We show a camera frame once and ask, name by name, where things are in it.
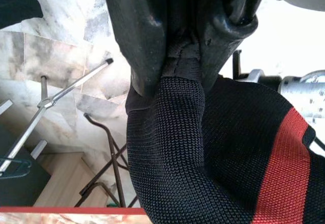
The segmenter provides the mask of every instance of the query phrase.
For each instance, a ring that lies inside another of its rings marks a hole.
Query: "wooden surface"
[[[35,202],[35,207],[74,207],[79,191],[94,177],[82,160],[83,153],[47,154],[39,163],[51,175],[49,182]],[[81,207],[105,207],[107,195],[95,188]]]

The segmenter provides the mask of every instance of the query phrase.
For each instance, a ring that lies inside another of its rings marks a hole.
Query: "red edge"
[[[60,213],[102,215],[146,215],[143,208],[87,208],[87,207],[0,207],[0,213]]]

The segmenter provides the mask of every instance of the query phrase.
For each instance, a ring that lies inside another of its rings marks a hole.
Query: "dark metal frame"
[[[108,143],[110,147],[110,152],[111,152],[111,160],[106,163],[106,165],[94,176],[94,178],[79,192],[81,195],[81,199],[78,201],[78,203],[75,205],[75,207],[80,207],[81,204],[88,198],[88,196],[91,194],[92,190],[98,186],[101,186],[104,191],[107,193],[109,197],[112,198],[114,203],[118,207],[126,207],[125,204],[125,198],[124,198],[124,193],[123,193],[123,188],[122,188],[122,182],[121,182],[121,177],[119,174],[118,168],[125,169],[129,171],[128,163],[125,157],[123,156],[123,152],[126,150],[126,144],[123,145],[122,148],[119,148],[118,145],[116,144],[114,138],[112,137],[112,134],[110,130],[103,124],[98,123],[91,119],[91,117],[85,113],[84,117],[93,125],[98,126],[105,130],[108,138]],[[125,166],[117,162],[117,159],[121,157],[122,161],[124,162]],[[108,189],[108,187],[102,183],[102,182],[97,182],[99,178],[107,171],[107,169],[113,165],[113,170],[114,170],[114,175],[115,175],[115,181],[116,181],[116,186],[117,186],[117,192],[118,192],[118,198],[117,200],[112,192]],[[131,201],[131,203],[127,206],[132,207],[134,203],[138,200],[138,197],[135,196],[134,199]]]

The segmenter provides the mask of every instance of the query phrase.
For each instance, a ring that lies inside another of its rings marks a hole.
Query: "red stripe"
[[[310,172],[302,137],[308,127],[292,108],[281,123],[252,223],[302,223]]]
[[[0,213],[1,212],[146,215],[146,212],[144,212],[142,208],[0,207]]]

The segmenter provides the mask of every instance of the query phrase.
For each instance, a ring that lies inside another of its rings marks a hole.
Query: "marble floor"
[[[84,160],[97,172],[110,159],[108,142],[105,132],[91,125],[83,113],[110,128],[119,146],[125,144],[129,65],[115,42],[105,0],[38,1],[44,18],[0,30],[0,40],[5,41],[0,42],[0,102],[14,103],[0,123],[18,137],[37,110],[42,75],[48,77],[52,95],[112,57],[113,64],[48,110],[26,142],[32,148],[45,139],[46,152],[83,151]],[[263,69],[266,75],[284,77],[324,69],[325,13],[263,0],[257,15],[257,31],[240,46],[243,73]],[[221,73],[232,76],[231,62]],[[325,123],[310,123],[325,142]],[[317,146],[313,150],[325,156]],[[121,170],[121,177],[129,203],[135,193],[128,172]],[[116,189],[112,169],[102,180]]]

